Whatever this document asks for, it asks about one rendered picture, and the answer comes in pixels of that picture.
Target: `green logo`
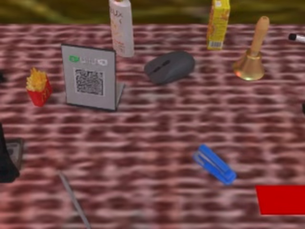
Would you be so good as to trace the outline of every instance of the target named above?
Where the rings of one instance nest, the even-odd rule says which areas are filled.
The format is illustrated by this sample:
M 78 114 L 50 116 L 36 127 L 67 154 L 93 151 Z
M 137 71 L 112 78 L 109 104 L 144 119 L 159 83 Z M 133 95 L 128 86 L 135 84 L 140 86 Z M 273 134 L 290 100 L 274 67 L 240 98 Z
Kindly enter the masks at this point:
M 69 56 L 69 61 L 78 62 L 80 61 L 80 58 L 78 56 Z

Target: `red fries container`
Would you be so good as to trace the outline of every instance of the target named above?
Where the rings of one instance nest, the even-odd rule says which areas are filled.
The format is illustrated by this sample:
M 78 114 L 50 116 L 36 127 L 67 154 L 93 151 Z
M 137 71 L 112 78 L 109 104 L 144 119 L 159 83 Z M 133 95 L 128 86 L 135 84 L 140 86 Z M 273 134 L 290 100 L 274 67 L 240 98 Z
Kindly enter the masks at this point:
M 42 107 L 45 104 L 45 102 L 48 100 L 49 96 L 52 94 L 52 88 L 49 83 L 48 77 L 47 77 L 46 85 L 42 90 L 42 92 L 32 92 L 29 90 L 27 91 L 29 93 L 30 99 L 32 100 L 33 104 L 35 106 Z

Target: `brick tablecloth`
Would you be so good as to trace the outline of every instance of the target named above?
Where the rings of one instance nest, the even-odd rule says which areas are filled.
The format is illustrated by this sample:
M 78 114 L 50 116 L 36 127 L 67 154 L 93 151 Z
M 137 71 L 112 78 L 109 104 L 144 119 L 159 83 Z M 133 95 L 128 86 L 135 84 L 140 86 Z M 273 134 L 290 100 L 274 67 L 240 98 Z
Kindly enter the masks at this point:
M 260 216 L 256 184 L 305 181 L 305 46 L 287 41 L 305 26 L 272 26 L 266 76 L 243 81 L 232 63 L 254 26 L 228 29 L 223 51 L 207 51 L 202 25 L 135 27 L 136 56 L 117 58 L 126 82 L 116 113 L 65 104 L 60 44 L 111 48 L 107 25 L 0 26 L 0 121 L 28 150 L 21 177 L 0 185 L 0 229 L 83 229 L 57 176 L 62 169 L 93 229 L 303 229 L 303 217 Z M 194 55 L 189 78 L 152 85 L 143 65 L 173 50 Z M 54 88 L 36 108 L 30 68 Z M 207 144 L 237 172 L 224 187 L 192 161 Z

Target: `white bottle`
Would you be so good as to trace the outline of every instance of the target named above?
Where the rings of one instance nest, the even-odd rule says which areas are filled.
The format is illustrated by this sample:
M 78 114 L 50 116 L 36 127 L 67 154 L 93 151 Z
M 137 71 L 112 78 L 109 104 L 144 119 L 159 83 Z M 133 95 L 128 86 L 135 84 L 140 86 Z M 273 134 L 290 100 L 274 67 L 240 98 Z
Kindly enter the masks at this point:
M 113 49 L 119 56 L 133 57 L 132 6 L 129 0 L 109 0 Z

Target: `golden bell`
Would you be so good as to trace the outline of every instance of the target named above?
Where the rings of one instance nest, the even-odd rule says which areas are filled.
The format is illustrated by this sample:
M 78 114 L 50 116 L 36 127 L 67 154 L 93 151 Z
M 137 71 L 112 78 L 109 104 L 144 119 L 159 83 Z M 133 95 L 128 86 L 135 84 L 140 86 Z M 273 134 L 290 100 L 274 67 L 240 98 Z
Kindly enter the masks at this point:
M 233 64 L 234 73 L 244 80 L 259 80 L 264 76 L 260 49 L 269 28 L 269 18 L 261 17 L 256 26 L 251 48 Z
M 251 56 L 251 50 L 247 52 L 233 64 L 234 73 L 244 80 L 259 80 L 264 76 L 262 65 L 262 55 Z

